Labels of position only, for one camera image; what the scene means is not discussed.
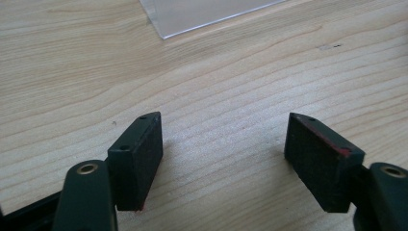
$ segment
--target clear plastic sheet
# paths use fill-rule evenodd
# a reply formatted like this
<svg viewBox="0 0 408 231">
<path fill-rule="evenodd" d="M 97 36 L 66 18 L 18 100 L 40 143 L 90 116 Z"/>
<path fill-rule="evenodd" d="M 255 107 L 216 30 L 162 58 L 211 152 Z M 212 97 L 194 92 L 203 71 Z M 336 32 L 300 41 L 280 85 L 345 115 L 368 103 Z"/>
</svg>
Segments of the clear plastic sheet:
<svg viewBox="0 0 408 231">
<path fill-rule="evenodd" d="M 285 0 L 140 0 L 163 39 Z"/>
</svg>

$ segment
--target black object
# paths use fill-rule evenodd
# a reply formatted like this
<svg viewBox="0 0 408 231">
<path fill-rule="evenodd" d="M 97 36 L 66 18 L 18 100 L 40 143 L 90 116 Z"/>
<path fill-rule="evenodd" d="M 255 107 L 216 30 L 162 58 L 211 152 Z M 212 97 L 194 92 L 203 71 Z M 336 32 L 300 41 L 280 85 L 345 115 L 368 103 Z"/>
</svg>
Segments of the black object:
<svg viewBox="0 0 408 231">
<path fill-rule="evenodd" d="M 141 210 L 163 157 L 160 113 L 138 117 L 102 161 L 72 167 L 62 192 L 0 218 L 0 231 L 117 230 L 115 205 Z"/>
<path fill-rule="evenodd" d="M 313 117 L 290 114 L 285 158 L 329 213 L 356 205 L 356 230 L 408 230 L 408 171 L 362 166 L 365 153 Z"/>
</svg>

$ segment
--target tabletop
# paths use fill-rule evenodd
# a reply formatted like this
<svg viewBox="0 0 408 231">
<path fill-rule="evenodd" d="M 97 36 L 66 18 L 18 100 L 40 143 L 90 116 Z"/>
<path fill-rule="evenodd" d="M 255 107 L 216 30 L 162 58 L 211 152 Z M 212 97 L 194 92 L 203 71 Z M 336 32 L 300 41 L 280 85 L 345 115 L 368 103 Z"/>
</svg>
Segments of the tabletop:
<svg viewBox="0 0 408 231">
<path fill-rule="evenodd" d="M 0 204 L 60 191 L 159 111 L 164 157 L 119 230 L 353 230 L 285 161 L 290 112 L 408 168 L 408 1 L 288 0 L 162 40 L 137 0 L 0 1 Z"/>
</svg>

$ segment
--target wooden surface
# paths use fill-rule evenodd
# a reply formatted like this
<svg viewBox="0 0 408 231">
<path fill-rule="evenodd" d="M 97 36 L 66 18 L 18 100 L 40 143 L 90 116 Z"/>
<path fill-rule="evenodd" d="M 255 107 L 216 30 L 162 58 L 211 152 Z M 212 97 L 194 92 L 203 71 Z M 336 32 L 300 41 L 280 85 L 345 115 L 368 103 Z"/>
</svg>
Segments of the wooden surface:
<svg viewBox="0 0 408 231">
<path fill-rule="evenodd" d="M 165 156 L 121 231 L 353 230 L 284 160 L 288 115 L 408 168 L 407 35 L 406 0 L 289 0 L 165 41 L 137 0 L 1 0 L 2 209 L 160 111 Z"/>
</svg>

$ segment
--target light wood grain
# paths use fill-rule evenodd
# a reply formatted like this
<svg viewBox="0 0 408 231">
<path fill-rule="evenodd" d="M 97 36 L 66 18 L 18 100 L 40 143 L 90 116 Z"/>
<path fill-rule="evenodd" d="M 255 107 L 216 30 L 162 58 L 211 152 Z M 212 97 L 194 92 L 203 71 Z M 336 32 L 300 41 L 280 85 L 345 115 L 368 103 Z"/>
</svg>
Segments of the light wood grain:
<svg viewBox="0 0 408 231">
<path fill-rule="evenodd" d="M 7 214 L 145 113 L 165 156 L 124 230 L 353 230 L 283 158 L 289 112 L 408 168 L 408 1 L 290 0 L 161 40 L 138 1 L 0 1 Z"/>
</svg>

